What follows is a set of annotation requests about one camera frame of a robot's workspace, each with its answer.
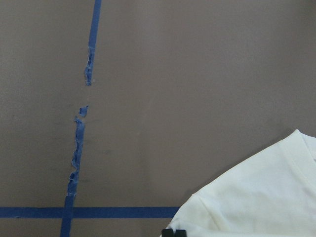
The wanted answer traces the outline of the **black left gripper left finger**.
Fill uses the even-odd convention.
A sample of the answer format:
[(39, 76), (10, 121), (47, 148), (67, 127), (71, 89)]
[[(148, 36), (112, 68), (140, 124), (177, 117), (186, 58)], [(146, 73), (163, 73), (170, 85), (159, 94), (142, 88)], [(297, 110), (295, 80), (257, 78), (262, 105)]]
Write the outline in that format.
[(172, 229), (161, 230), (161, 237), (174, 237), (174, 231)]

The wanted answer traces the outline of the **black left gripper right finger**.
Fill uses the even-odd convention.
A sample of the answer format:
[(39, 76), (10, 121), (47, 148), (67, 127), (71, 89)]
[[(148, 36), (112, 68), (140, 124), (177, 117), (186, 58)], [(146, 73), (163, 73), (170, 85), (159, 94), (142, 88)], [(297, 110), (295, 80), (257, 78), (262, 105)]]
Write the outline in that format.
[(176, 230), (175, 237), (187, 237), (186, 230)]

